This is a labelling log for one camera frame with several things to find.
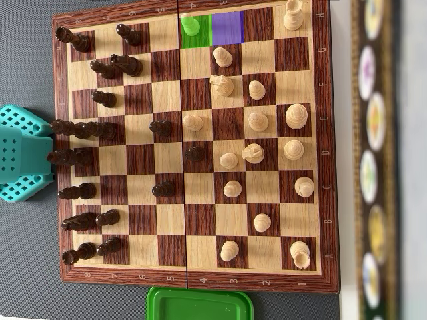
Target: chessboard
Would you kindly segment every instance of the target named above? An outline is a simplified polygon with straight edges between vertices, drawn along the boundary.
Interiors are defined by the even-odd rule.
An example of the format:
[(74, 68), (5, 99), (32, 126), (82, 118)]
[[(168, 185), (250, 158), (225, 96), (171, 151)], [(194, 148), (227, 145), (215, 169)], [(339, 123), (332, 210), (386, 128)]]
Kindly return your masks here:
[[(85, 149), (95, 159), (88, 167), (57, 168), (58, 189), (90, 182), (97, 195), (90, 200), (59, 200), (59, 222), (84, 212), (120, 212), (115, 225), (88, 231), (59, 228), (59, 252), (84, 242), (100, 245), (121, 239), (121, 250), (60, 262), (61, 278), (71, 282), (157, 285), (200, 289), (329, 292), (340, 290), (338, 212), (330, 3), (304, 0), (303, 25), (284, 27), (286, 1), (158, 1), (116, 5), (53, 17), (53, 69), (56, 118), (72, 122), (100, 121), (117, 125), (112, 140), (57, 136), (56, 149)], [(199, 21), (197, 37), (181, 26), (183, 13)], [(129, 46), (116, 32), (118, 23), (141, 31), (142, 45)], [(55, 38), (62, 26), (89, 37), (91, 49), (76, 51)], [(216, 47), (232, 54), (229, 67), (218, 67)], [(138, 77), (126, 74), (106, 80), (94, 73), (92, 60), (130, 55), (143, 64)], [(211, 75), (232, 80), (229, 97), (219, 96)], [(249, 82), (266, 88), (253, 100)], [(106, 108), (91, 100), (95, 90), (114, 93), (117, 104)], [(285, 122), (286, 110), (303, 105), (308, 121), (302, 129)], [(251, 129), (250, 113), (263, 113), (268, 128)], [(203, 119), (190, 131), (186, 115)], [(154, 135), (152, 121), (172, 123), (169, 137)], [(284, 156), (284, 145), (298, 140), (304, 155)], [(249, 144), (264, 149), (261, 163), (240, 156)], [(205, 150), (205, 159), (189, 161), (190, 147)], [(225, 169), (219, 158), (238, 155)], [(314, 192), (299, 196), (296, 180), (309, 177)], [(239, 181), (238, 197), (226, 197), (224, 185)], [(154, 197), (154, 185), (175, 183), (173, 197)], [(254, 218), (264, 213), (271, 226), (260, 233)], [(231, 261), (220, 259), (226, 241), (238, 244)], [(298, 269), (290, 246), (303, 241), (310, 265)]]

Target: green container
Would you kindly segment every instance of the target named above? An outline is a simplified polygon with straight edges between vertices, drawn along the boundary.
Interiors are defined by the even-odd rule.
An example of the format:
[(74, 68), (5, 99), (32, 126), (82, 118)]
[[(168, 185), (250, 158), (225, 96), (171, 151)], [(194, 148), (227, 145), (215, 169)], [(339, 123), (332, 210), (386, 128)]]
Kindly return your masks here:
[(253, 320), (250, 298), (241, 292), (153, 287), (147, 320)]

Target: light square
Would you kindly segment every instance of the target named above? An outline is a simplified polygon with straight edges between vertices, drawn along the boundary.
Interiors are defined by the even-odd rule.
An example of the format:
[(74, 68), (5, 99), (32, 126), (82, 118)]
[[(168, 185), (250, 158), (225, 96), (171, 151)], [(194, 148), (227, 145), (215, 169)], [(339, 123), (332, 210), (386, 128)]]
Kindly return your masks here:
[(247, 171), (246, 199), (248, 203), (279, 203), (279, 172)]
[(216, 235), (248, 235), (246, 205), (215, 205)]

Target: chess piece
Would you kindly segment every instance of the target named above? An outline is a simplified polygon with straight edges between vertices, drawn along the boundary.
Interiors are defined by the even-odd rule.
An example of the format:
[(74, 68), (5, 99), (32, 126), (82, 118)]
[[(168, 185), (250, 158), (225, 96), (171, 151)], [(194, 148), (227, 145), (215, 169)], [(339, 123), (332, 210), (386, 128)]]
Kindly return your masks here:
[(155, 197), (173, 197), (175, 195), (175, 184), (166, 181), (153, 187), (153, 195)]
[(137, 77), (142, 71), (141, 61), (129, 55), (111, 55), (109, 62), (131, 77)]
[(249, 163), (260, 163), (264, 159), (264, 149), (256, 143), (251, 143), (242, 151), (242, 158)]
[(115, 30), (120, 37), (125, 39), (128, 45), (137, 46), (141, 44), (141, 33), (139, 31), (133, 30), (123, 23), (120, 23)]
[(114, 209), (98, 215), (95, 220), (98, 226), (115, 225), (119, 221), (120, 221), (120, 213), (119, 211)]
[(226, 169), (233, 169), (236, 165), (238, 165), (238, 156), (234, 153), (227, 152), (220, 157), (220, 165)]
[(182, 123), (191, 131), (199, 131), (203, 128), (203, 120), (198, 115), (186, 115)]
[(308, 177), (300, 177), (295, 181), (295, 192), (301, 197), (308, 198), (313, 194), (314, 183)]
[(200, 31), (200, 23), (194, 19), (189, 13), (184, 13), (181, 16), (181, 24), (184, 32), (190, 37), (194, 37)]
[(297, 30), (304, 22), (302, 16), (302, 0), (288, 0), (286, 3), (286, 14), (283, 19), (287, 30)]
[(94, 196), (96, 196), (96, 188), (92, 183), (82, 183), (78, 187), (65, 188), (58, 192), (58, 198), (66, 200), (76, 200), (78, 198), (88, 200)]
[(112, 65), (93, 60), (90, 66), (92, 70), (99, 73), (104, 79), (113, 79), (115, 77), (114, 67)]
[(90, 135), (106, 140), (114, 139), (117, 135), (117, 125), (111, 122), (90, 121), (83, 125), (83, 130)]
[(224, 195), (229, 198), (236, 198), (242, 193), (242, 185), (236, 180), (228, 181), (224, 187)]
[(169, 137), (172, 132), (172, 123), (169, 121), (153, 121), (149, 124), (149, 129), (162, 137)]
[(191, 147), (185, 152), (185, 157), (191, 161), (202, 161), (205, 159), (205, 149), (202, 147)]
[(212, 75), (209, 82), (213, 86), (213, 90), (222, 97), (228, 97), (234, 90), (233, 81), (223, 75)]
[(92, 93), (92, 100), (96, 103), (102, 103), (104, 107), (112, 108), (115, 106), (117, 99), (115, 95), (110, 92), (94, 91)]
[(307, 269), (310, 266), (310, 250), (302, 241), (292, 243), (290, 247), (291, 257), (298, 269)]
[(257, 132), (265, 131), (268, 128), (268, 119), (265, 115), (259, 112), (253, 112), (248, 118), (249, 126)]
[(234, 241), (226, 241), (221, 248), (220, 257), (222, 261), (228, 262), (239, 253), (239, 246)]
[(98, 248), (96, 248), (96, 253), (98, 255), (108, 255), (110, 253), (118, 252), (120, 249), (121, 240), (120, 238), (114, 237), (99, 245)]
[(85, 212), (80, 215), (64, 219), (61, 224), (61, 228), (64, 231), (86, 231), (93, 229), (95, 226), (95, 214), (92, 212)]
[(216, 64), (221, 68), (229, 67), (233, 63), (232, 54), (221, 47), (213, 50), (213, 57), (215, 58)]
[(88, 260), (96, 254), (96, 247), (92, 242), (82, 243), (77, 250), (68, 250), (62, 254), (62, 262), (66, 265), (73, 265), (80, 259)]
[(47, 155), (48, 162), (54, 165), (91, 165), (93, 163), (92, 152), (88, 150), (56, 150)]
[(266, 88), (257, 80), (249, 83), (249, 95), (253, 100), (261, 100), (266, 95)]
[(260, 213), (256, 215), (254, 219), (255, 230), (258, 232), (264, 232), (272, 225), (272, 220), (267, 215)]
[(71, 42), (73, 48), (80, 52), (88, 51), (91, 46), (88, 37), (79, 34), (74, 35), (69, 29), (65, 27), (58, 27), (55, 31), (55, 36), (56, 39), (60, 40), (60, 42)]
[(298, 160), (304, 154), (304, 146), (298, 140), (291, 140), (283, 147), (283, 153), (289, 160)]
[(307, 109), (300, 104), (291, 105), (285, 113), (286, 124), (289, 128), (298, 130), (307, 123)]

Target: dark square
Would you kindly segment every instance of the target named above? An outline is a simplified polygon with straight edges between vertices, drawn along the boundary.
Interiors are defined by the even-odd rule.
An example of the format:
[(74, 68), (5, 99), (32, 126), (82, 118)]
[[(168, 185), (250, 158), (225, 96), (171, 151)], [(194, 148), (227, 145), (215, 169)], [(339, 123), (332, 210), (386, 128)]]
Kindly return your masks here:
[(101, 176), (101, 204), (127, 205), (127, 175)]
[(308, 198), (301, 197), (295, 191), (295, 181), (300, 177), (313, 180), (312, 170), (279, 171), (280, 203), (314, 203), (314, 193)]
[(308, 113), (307, 123), (301, 129), (295, 130), (286, 124), (286, 111), (291, 105), (278, 105), (278, 137), (311, 137), (312, 136), (312, 112), (309, 103), (301, 103)]
[(209, 79), (181, 80), (181, 106), (183, 110), (212, 109)]
[(213, 140), (245, 139), (243, 108), (212, 109)]
[(153, 113), (151, 83), (125, 86), (125, 114), (143, 115)]
[[(248, 203), (248, 235), (267, 235), (272, 237), (280, 236), (280, 208), (276, 203)], [(267, 215), (272, 224), (264, 232), (255, 230), (254, 219), (263, 213)]]
[(133, 30), (139, 31), (141, 34), (140, 45), (128, 45), (123, 39), (123, 54), (124, 55), (140, 55), (142, 53), (149, 53), (149, 23), (140, 23), (137, 25), (128, 25)]
[(125, 116), (119, 115), (117, 117), (101, 117), (98, 118), (99, 122), (111, 122), (117, 125), (117, 133), (113, 139), (99, 138), (99, 146), (107, 147), (111, 145), (125, 145), (126, 144), (126, 130), (125, 130)]
[(102, 257), (103, 262), (108, 265), (129, 265), (129, 235), (102, 235), (102, 242), (106, 242), (111, 238), (119, 238), (121, 248), (118, 252), (104, 255)]
[[(224, 187), (228, 181), (236, 180), (242, 186), (242, 193), (236, 198), (224, 195)], [(244, 172), (215, 172), (215, 203), (222, 204), (245, 204), (246, 203), (246, 173)]]
[(92, 100), (92, 92), (96, 89), (73, 91), (73, 118), (98, 118), (98, 104)]
[(264, 159), (256, 164), (246, 161), (246, 171), (277, 171), (279, 169), (278, 140), (276, 138), (245, 139), (246, 147), (251, 143), (256, 143), (262, 147)]
[[(252, 80), (259, 81), (266, 88), (266, 95), (260, 100), (253, 100), (249, 95), (249, 84)], [(243, 75), (243, 104), (247, 106), (255, 105), (275, 105), (276, 104), (276, 76), (274, 73), (256, 73), (253, 75)]]
[[(80, 215), (82, 213), (90, 212), (93, 214), (93, 218), (96, 219), (98, 215), (100, 215), (101, 212), (101, 206), (100, 205), (76, 205), (75, 206), (75, 215)], [(98, 225), (95, 225), (92, 229), (85, 230), (85, 231), (78, 231), (78, 234), (83, 235), (100, 235), (102, 234), (102, 227), (99, 227)]]
[[(191, 147), (201, 147), (205, 150), (205, 158), (202, 161), (191, 161), (185, 156), (185, 152)], [(214, 142), (194, 141), (182, 143), (184, 172), (214, 172)]]
[[(109, 58), (97, 59), (97, 61), (109, 65)], [(123, 85), (123, 71), (119, 70), (118, 68), (114, 68), (113, 79), (105, 79), (99, 73), (97, 73), (96, 81), (98, 84), (98, 88), (117, 87), (118, 85)]]
[(153, 175), (154, 145), (127, 145), (127, 174), (128, 175)]
[(129, 233), (131, 235), (157, 235), (155, 205), (129, 206)]
[(182, 141), (182, 114), (181, 111), (153, 113), (153, 121), (169, 121), (172, 123), (172, 132), (169, 137), (162, 137), (154, 133), (154, 143), (168, 143)]
[(179, 50), (151, 52), (151, 81), (179, 80)]
[(163, 182), (173, 182), (175, 184), (175, 195), (173, 197), (157, 197), (158, 205), (177, 205), (184, 203), (184, 174), (183, 173), (162, 173), (155, 175), (155, 184)]
[(76, 33), (76, 35), (85, 35), (89, 37), (89, 50), (86, 52), (80, 52), (74, 49), (71, 45), (71, 62), (85, 61), (85, 60), (94, 60), (95, 59), (95, 31), (84, 31)]
[(185, 267), (187, 265), (187, 250), (185, 235), (158, 235), (159, 265)]
[[(221, 249), (225, 242), (234, 241), (239, 247), (239, 253), (231, 261), (221, 259)], [(248, 268), (248, 237), (216, 236), (216, 265), (218, 268)]]
[[(316, 238), (315, 237), (280, 237), (282, 242), (282, 269), (283, 270), (316, 270)], [(310, 265), (307, 269), (298, 269), (291, 256), (291, 245), (296, 241), (302, 241), (310, 250)]]
[(273, 8), (244, 11), (245, 42), (273, 40)]
[[(233, 62), (226, 68), (220, 67), (214, 57), (214, 51), (216, 48), (222, 47), (233, 57)], [(242, 75), (242, 45), (215, 45), (211, 47), (211, 74), (212, 75)]]
[(215, 205), (185, 205), (186, 235), (215, 235)]
[(276, 72), (310, 69), (308, 63), (308, 37), (274, 40)]
[(92, 153), (93, 163), (91, 165), (75, 165), (74, 175), (76, 177), (93, 177), (99, 175), (99, 147), (74, 149), (74, 151), (82, 150), (86, 150)]

